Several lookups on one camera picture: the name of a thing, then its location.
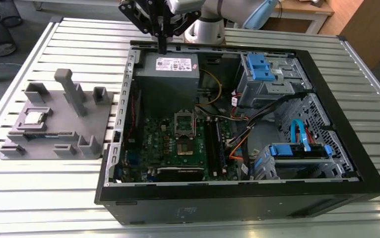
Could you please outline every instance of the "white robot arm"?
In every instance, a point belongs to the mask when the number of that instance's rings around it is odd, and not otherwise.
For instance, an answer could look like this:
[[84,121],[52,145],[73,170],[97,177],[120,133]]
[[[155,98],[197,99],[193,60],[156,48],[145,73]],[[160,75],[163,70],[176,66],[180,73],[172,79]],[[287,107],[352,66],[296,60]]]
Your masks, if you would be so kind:
[[167,42],[184,32],[191,43],[220,44],[223,18],[249,29],[265,23],[279,0],[121,0],[119,9],[167,53]]

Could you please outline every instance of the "green motherboard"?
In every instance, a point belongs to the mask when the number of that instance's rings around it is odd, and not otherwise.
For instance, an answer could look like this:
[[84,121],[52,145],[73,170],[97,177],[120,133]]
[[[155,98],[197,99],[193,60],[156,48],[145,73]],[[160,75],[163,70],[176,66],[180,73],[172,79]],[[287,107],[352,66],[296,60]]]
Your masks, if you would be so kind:
[[[220,157],[209,154],[209,137],[207,126],[215,123],[215,135],[224,143],[232,137],[232,123],[227,120],[211,121],[207,118],[145,118],[143,128],[141,148],[127,151],[131,163],[129,174],[133,182],[157,181],[156,169],[159,168],[197,168],[203,173],[203,180],[237,180],[236,163],[228,160],[228,155],[221,151],[223,173],[212,173],[212,164],[220,163]],[[177,131],[191,134],[177,135]]]

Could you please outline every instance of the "white label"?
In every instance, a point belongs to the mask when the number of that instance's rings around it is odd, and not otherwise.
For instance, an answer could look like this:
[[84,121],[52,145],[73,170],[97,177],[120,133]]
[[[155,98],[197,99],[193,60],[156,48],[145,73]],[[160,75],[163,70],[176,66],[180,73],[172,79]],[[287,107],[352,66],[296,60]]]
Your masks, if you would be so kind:
[[237,101],[239,101],[237,98],[232,98],[232,99],[231,99],[231,105],[232,105],[233,107],[237,106]]
[[280,69],[271,69],[271,72],[272,72],[272,73],[283,74],[283,71],[281,71]]
[[156,70],[160,70],[160,71],[191,71],[191,59],[157,58]]
[[248,175],[249,169],[244,164],[241,164],[241,171]]

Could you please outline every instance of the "motherboard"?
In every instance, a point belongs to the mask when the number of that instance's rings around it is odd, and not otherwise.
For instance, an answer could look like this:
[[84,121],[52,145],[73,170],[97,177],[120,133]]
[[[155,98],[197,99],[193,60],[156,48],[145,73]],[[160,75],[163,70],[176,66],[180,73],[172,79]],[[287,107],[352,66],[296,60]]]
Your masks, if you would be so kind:
[[237,163],[225,159],[232,123],[179,112],[145,118],[141,148],[127,150],[132,182],[237,180]]

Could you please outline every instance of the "slotted aluminum table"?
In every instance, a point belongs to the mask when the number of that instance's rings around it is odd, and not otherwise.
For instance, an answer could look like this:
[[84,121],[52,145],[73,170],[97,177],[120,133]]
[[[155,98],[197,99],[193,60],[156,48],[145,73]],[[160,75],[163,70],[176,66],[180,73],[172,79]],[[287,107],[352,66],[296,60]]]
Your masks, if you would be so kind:
[[[119,100],[129,40],[149,39],[129,22],[64,18],[51,22],[0,101],[0,146],[27,97],[28,82],[69,68],[84,90],[107,87]],[[227,29],[227,44],[308,50],[380,171],[380,84],[335,36]],[[107,129],[105,138],[112,131]],[[93,204],[100,159],[0,160],[0,235],[24,237],[380,237],[380,197],[311,219],[121,226]]]

